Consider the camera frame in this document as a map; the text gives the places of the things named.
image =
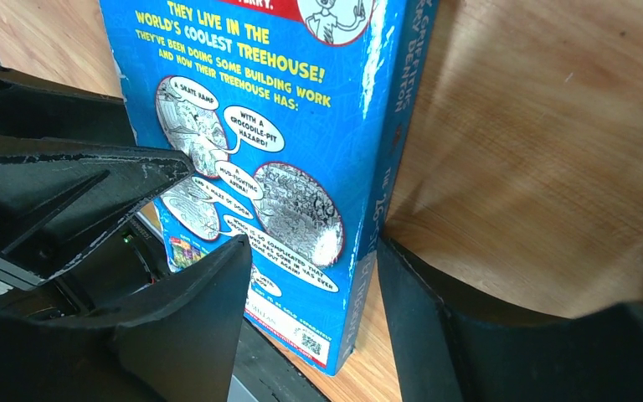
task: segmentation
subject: qr code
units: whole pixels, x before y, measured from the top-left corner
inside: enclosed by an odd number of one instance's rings
[[[319,356],[322,353],[322,346],[319,342],[315,341],[314,338],[309,335],[302,333],[301,335],[301,346],[309,348],[315,355]]]

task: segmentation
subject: black plastic part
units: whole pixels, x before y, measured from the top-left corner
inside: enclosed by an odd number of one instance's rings
[[[240,329],[233,374],[258,402],[329,400],[247,320]]]
[[[180,152],[0,136],[0,281],[68,271],[192,172]]]
[[[378,277],[404,401],[643,401],[643,303],[541,314],[388,239]]]
[[[1,66],[0,135],[135,145],[122,99]]]
[[[250,253],[235,237],[88,317],[0,312],[0,400],[225,401]]]
[[[72,270],[31,291],[0,296],[0,310],[32,319],[86,315],[150,286],[171,275],[154,236],[138,216],[132,218]],[[156,269],[147,271],[142,259]]]

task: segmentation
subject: speech bubble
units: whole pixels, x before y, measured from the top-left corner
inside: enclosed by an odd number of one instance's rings
[[[169,84],[174,94],[180,95],[183,100],[189,101],[202,109],[210,111],[218,109],[218,99],[210,90],[207,90],[206,87],[198,82],[178,76],[172,77],[169,80]]]
[[[228,161],[217,161],[215,170],[233,190],[250,199],[262,199],[262,186],[245,170]]]
[[[227,153],[236,153],[242,141],[267,152],[279,152],[285,147],[285,138],[280,130],[256,111],[243,106],[228,106],[223,117],[238,136],[235,148],[224,150]]]
[[[266,292],[275,297],[282,296],[282,290],[273,281],[271,281],[270,278],[262,275],[259,271],[253,272],[252,276],[253,281],[260,285],[261,288],[265,289]]]
[[[327,274],[262,230],[233,215],[224,215],[223,220],[230,227],[230,232],[221,233],[222,235],[231,237],[238,234],[248,235],[250,246],[283,270],[319,289],[332,293],[339,291],[339,286],[329,279]]]
[[[233,212],[236,212],[247,219],[253,219],[253,214],[237,199],[233,198],[230,194],[226,193],[220,188],[213,186],[211,183],[203,180],[202,178],[193,178],[193,182],[196,183],[210,198],[203,199],[205,203],[219,203],[230,209]]]

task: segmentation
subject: wooden table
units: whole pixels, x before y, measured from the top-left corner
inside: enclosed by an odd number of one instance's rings
[[[507,301],[643,299],[643,2],[442,0],[387,233]],[[119,95],[96,0],[0,0],[4,65]],[[331,399],[398,400],[378,280]]]

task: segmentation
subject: wood grain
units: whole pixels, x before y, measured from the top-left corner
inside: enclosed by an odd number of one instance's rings
[[[0,57],[119,95],[94,0],[0,0]],[[443,0],[387,233],[494,296],[575,317],[643,299],[643,2]],[[332,400],[399,400],[374,275]]]

